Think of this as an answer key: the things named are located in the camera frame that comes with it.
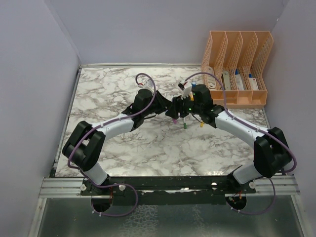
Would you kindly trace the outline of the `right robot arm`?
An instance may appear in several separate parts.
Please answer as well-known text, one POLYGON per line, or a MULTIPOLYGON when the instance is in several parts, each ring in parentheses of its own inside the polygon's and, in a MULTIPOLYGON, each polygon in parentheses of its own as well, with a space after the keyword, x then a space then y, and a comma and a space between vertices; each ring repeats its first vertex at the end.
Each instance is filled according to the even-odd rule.
POLYGON ((267 129, 240 119, 224 106, 214 104, 203 84, 188 87, 183 92, 167 106, 167 116, 178 119, 188 114, 198 115, 205 124, 226 131, 253 148, 253 161, 230 174, 227 180, 230 192, 240 192, 245 183, 256 178, 271 178, 293 160, 281 129, 267 129))

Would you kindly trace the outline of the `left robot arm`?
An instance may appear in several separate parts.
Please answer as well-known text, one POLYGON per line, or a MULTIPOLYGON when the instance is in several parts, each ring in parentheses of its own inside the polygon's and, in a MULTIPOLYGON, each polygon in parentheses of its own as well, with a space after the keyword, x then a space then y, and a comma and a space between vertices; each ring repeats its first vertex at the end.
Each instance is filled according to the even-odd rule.
POLYGON ((172 102, 159 91, 152 94, 148 89, 140 89, 134 102, 115 118, 96 124, 79 122, 64 145, 62 154, 93 182, 92 189, 103 195, 109 189, 109 175, 98 163, 104 142, 132 132, 143 124, 146 116, 161 114, 171 105, 172 102))

